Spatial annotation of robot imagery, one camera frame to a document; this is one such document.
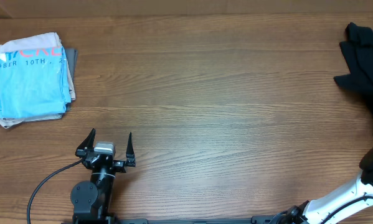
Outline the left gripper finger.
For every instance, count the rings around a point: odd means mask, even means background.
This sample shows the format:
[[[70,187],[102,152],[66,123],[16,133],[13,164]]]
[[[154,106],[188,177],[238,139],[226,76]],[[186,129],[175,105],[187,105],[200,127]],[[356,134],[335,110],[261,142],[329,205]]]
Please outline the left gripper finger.
[[[135,152],[133,149],[132,133],[129,133],[129,136],[128,136],[128,143],[127,143],[127,148],[126,148],[126,160],[128,162],[135,161]]]
[[[82,141],[82,143],[77,147],[77,150],[84,150],[84,149],[93,149],[93,144],[95,140],[96,129],[93,128],[89,135]]]

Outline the black t-shirt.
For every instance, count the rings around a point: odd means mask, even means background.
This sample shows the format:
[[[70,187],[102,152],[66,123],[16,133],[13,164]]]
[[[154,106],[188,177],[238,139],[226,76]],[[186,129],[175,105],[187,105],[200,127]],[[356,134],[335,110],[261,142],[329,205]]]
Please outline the black t-shirt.
[[[373,30],[350,22],[345,41],[339,43],[350,73],[335,76],[334,81],[343,90],[362,96],[373,115]]]

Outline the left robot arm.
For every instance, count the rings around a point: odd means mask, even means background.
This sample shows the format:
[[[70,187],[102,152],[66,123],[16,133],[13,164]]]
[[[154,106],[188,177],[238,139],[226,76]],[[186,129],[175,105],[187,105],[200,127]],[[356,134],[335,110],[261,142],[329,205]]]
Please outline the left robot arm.
[[[77,183],[71,193],[73,223],[118,223],[116,215],[109,212],[113,184],[117,173],[136,165],[132,134],[128,136],[126,159],[115,159],[112,142],[94,142],[96,130],[84,139],[75,151],[83,166],[91,170],[90,180]]]

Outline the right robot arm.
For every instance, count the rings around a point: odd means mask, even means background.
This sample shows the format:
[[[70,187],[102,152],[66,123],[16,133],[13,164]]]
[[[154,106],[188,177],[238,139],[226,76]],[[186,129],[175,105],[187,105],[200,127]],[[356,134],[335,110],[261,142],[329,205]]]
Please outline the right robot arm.
[[[373,206],[373,148],[359,163],[357,176],[330,194],[291,207],[272,223],[338,223]]]

